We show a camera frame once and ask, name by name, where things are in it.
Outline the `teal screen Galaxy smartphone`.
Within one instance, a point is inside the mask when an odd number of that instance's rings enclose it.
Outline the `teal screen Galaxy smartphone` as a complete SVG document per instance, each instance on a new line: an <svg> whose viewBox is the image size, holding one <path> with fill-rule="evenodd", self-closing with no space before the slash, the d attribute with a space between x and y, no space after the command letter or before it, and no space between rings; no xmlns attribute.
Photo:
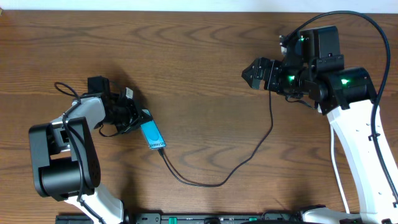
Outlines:
<svg viewBox="0 0 398 224"><path fill-rule="evenodd" d="M147 141L149 149L159 150L166 146L166 143L153 119L142 123L140 128Z"/></svg>

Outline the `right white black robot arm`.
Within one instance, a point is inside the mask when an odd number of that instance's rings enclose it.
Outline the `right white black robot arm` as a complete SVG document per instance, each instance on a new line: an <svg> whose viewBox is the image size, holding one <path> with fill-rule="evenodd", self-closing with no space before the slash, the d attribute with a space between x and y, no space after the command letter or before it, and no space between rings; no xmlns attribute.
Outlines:
<svg viewBox="0 0 398 224"><path fill-rule="evenodd" d="M242 76L253 89L286 98L307 95L329 121L343 146L359 198L357 214L324 206L301 211L309 223L396 223L397 166L376 106L376 90L362 67L345 68L338 29L301 30L282 48L281 61L257 58Z"/></svg>

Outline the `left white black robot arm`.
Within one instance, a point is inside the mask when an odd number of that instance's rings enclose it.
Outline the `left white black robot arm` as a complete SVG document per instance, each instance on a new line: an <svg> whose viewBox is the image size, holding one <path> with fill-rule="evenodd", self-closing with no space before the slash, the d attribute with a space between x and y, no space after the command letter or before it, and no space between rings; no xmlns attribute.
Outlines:
<svg viewBox="0 0 398 224"><path fill-rule="evenodd" d="M34 187L41 197L74 205L93 223L135 223L124 202L101 183L91 133L110 124L118 135L127 134L153 118L130 88L113 93L110 83L89 77L86 93L69 89L73 103L60 117L29 129Z"/></svg>

